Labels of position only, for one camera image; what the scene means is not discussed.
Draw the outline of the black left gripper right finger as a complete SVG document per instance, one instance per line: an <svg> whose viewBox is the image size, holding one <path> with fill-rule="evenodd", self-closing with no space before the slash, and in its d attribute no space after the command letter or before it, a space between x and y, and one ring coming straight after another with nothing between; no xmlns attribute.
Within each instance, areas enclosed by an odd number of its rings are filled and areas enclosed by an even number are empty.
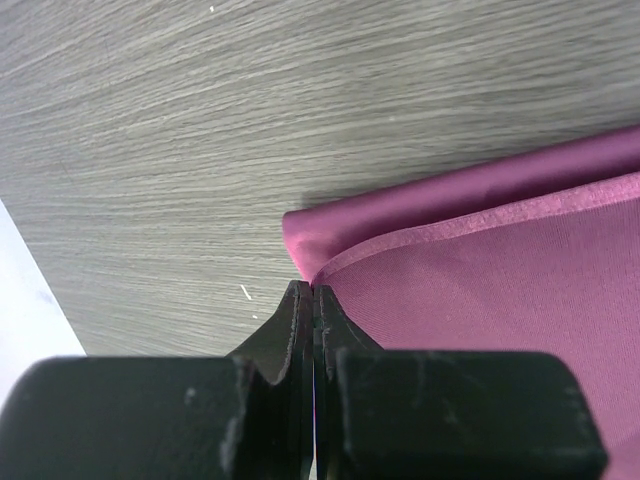
<svg viewBox="0 0 640 480"><path fill-rule="evenodd" d="M541 352L386 350L314 291L321 479L599 479L580 385Z"/></svg>

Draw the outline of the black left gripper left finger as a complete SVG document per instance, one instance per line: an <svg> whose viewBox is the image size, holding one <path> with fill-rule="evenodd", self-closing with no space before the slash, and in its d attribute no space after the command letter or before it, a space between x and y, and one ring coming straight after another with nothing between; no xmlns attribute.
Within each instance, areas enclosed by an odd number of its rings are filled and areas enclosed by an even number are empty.
<svg viewBox="0 0 640 480"><path fill-rule="evenodd" d="M67 357L30 367L1 413L5 479L305 479L313 293L224 357Z"/></svg>

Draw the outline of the magenta cloth napkin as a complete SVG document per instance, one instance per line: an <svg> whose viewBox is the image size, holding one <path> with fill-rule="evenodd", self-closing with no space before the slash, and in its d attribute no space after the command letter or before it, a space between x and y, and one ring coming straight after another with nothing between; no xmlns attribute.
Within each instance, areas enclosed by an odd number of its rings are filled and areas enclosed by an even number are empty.
<svg viewBox="0 0 640 480"><path fill-rule="evenodd" d="M384 347L559 356L607 477L638 477L637 128L292 211L282 231L302 277Z"/></svg>

